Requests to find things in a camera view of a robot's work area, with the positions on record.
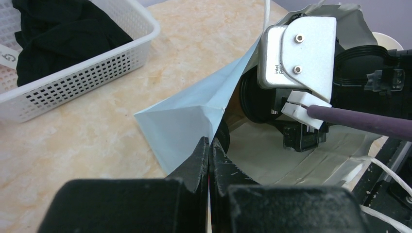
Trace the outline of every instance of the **white plastic basket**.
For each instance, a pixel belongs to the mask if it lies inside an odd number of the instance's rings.
[[[92,0],[134,41],[17,87],[17,74],[0,65],[0,118],[24,122],[141,67],[150,42],[160,32],[158,22],[137,0]],[[20,12],[11,0],[0,0],[0,44],[21,50],[14,32]]]

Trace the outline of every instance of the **white plastic part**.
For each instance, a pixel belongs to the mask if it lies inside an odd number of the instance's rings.
[[[311,118],[305,108],[311,105],[318,105],[329,108],[332,107],[332,105],[330,105],[329,103],[308,92],[292,91],[289,95],[287,103],[285,103],[285,106],[282,109],[282,113],[301,124],[310,126],[315,129],[320,129],[323,121]]]
[[[16,71],[0,65],[0,118],[24,122],[102,86],[146,62],[159,23],[137,0],[92,0],[134,41],[17,88]],[[0,0],[0,44],[21,51],[20,12]]]
[[[378,45],[384,47],[387,50],[403,50],[402,45],[392,37],[383,33],[372,33],[378,42]]]
[[[296,43],[296,36],[304,41]],[[284,72],[326,102],[332,97],[335,59],[336,18],[302,17],[293,21],[282,35],[281,63]],[[293,69],[301,67],[301,72]]]

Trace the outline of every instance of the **label tag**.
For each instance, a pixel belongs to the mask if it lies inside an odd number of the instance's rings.
[[[0,65],[16,69],[18,54],[16,50],[0,45]]]

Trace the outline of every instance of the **paper bag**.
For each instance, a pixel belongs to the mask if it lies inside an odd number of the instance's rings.
[[[301,11],[288,13],[277,24],[285,24],[291,16],[297,13],[305,13],[308,16],[336,17],[337,35],[340,38],[340,44],[345,49],[359,45],[377,44],[363,19],[359,5],[324,5],[322,1],[319,4],[309,5]],[[258,62],[258,42],[259,38],[257,38],[256,42],[242,58],[176,95],[135,114],[135,118],[146,140],[159,160],[161,167],[168,174],[191,155],[202,136],[209,139],[214,137],[240,76]],[[259,130],[272,133],[276,131],[274,127],[261,127],[266,129],[259,128]],[[231,138],[232,134],[234,139],[231,139],[231,141],[234,143],[234,146],[232,148],[231,143],[228,153],[229,158],[231,158],[230,153],[233,150],[236,151],[237,156],[243,158],[242,162],[236,156],[232,156],[235,159],[235,163],[237,160],[243,166],[247,167],[248,164],[253,166],[253,156],[236,149],[235,139],[237,134],[236,132],[231,133]],[[283,148],[271,147],[271,142],[269,141],[267,143],[267,150],[272,150],[273,153],[282,153],[284,151]],[[302,157],[303,161],[308,157],[308,154],[302,153],[298,156]],[[276,163],[282,163],[282,158],[279,157]],[[344,174],[339,175],[336,180],[343,179],[348,174],[348,170],[352,169],[353,167],[346,169]]]

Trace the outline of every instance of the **screw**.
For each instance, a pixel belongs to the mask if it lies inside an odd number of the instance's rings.
[[[296,37],[295,37],[296,43],[302,43],[304,40],[305,40],[305,38],[304,38],[303,35],[301,35],[301,34],[298,34],[298,35],[296,35]]]
[[[302,67],[300,67],[300,66],[295,66],[295,68],[293,68],[293,72],[294,72],[295,74],[300,74],[300,73],[302,73]]]

